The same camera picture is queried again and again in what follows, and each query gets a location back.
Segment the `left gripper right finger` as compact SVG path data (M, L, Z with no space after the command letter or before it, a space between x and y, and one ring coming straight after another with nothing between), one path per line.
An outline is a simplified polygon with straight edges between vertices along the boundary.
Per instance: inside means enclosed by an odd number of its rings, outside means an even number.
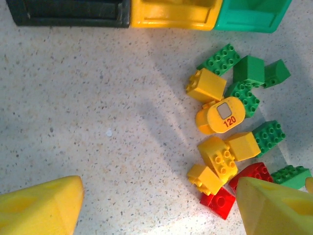
M313 194L242 177L236 199L247 235L313 235Z

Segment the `yellow lego cube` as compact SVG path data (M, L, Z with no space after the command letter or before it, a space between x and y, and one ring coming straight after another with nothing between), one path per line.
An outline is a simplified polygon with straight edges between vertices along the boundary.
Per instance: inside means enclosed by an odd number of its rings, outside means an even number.
M218 176L205 165L194 164L187 173L188 181L206 195L216 195L224 185Z
M221 101L226 83L225 79L203 68L190 76L185 91L188 96L202 103Z
M240 162L261 153L261 149L252 132L234 134L225 140L235 161Z

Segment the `black plastic bin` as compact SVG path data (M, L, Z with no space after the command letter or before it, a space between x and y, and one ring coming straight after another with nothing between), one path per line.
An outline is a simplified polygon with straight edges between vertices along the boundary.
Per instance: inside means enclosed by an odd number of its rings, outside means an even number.
M128 28L131 0L6 0L17 26Z

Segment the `yellow plastic bin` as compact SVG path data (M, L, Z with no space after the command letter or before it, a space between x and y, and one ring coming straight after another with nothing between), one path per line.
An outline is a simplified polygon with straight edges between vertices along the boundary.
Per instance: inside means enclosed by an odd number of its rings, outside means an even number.
M210 31L223 0L131 0L131 26Z

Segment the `small green sloped lego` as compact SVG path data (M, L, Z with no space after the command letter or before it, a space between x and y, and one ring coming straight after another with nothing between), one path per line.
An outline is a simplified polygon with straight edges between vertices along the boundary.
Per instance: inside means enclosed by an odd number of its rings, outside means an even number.
M284 82L291 76L284 61L279 59L267 66L265 66L265 82L264 88L269 88Z

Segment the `green two-by-four lego brick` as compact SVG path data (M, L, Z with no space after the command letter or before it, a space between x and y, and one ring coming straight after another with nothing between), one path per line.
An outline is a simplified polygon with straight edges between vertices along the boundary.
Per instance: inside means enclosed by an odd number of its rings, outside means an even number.
M293 189L301 189L305 186L305 180L311 177L311 172L303 166L294 167L288 165L271 174L276 184L283 185Z
M236 97L243 103L246 111L245 118L254 116L255 111L260 104L260 100L252 93L251 89L245 86L244 83L235 82L231 84L224 94L224 97L229 96Z
M234 46L232 44L227 44L218 52L198 65L197 70L205 68L218 76L222 76L232 67L234 67L240 61L240 59L241 57L234 49Z
M255 128L252 133L261 150L256 156L257 158L269 152L286 137L286 134L281 129L281 124L276 120L264 122Z

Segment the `red two-by-four lego brick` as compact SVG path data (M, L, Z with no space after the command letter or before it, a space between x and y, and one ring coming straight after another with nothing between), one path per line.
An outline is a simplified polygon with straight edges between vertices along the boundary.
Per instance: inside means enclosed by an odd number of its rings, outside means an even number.
M251 177L260 180L268 181L273 183L273 178L271 177L267 167L263 162L254 163L247 166L241 172L239 172L233 179L229 181L229 186L236 193L238 181L241 177Z

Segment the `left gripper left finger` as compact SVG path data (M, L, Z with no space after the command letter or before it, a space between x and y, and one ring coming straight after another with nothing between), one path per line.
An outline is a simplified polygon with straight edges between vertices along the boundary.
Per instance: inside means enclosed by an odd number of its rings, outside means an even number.
M0 235L73 235L83 204L73 175L0 195Z

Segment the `small red lego brick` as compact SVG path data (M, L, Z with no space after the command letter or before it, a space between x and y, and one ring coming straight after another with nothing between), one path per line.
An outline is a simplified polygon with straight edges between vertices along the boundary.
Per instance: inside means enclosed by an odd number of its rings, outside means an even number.
M200 204L208 207L223 220L226 220L232 209L236 197L225 188L221 188L216 195L202 194Z

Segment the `round yellow lego marked 120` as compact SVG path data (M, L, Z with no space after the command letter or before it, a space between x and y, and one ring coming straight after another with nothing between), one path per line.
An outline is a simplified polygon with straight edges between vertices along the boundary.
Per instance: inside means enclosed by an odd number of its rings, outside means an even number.
M203 134L223 134L242 123L245 116L243 103L230 96L218 102L204 104L196 114L195 123Z

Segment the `green plastic bin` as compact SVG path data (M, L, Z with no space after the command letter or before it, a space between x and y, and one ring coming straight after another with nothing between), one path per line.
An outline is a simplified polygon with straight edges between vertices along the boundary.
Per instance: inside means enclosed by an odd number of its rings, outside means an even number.
M292 0L223 0L215 30L273 33Z

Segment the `green sloped lego brick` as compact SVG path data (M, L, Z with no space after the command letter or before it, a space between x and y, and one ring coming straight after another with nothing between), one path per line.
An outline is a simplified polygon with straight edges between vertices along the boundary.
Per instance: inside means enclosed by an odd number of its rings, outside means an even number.
M233 82L243 83L249 89L265 83L265 63L263 59L250 55L242 58L233 67Z

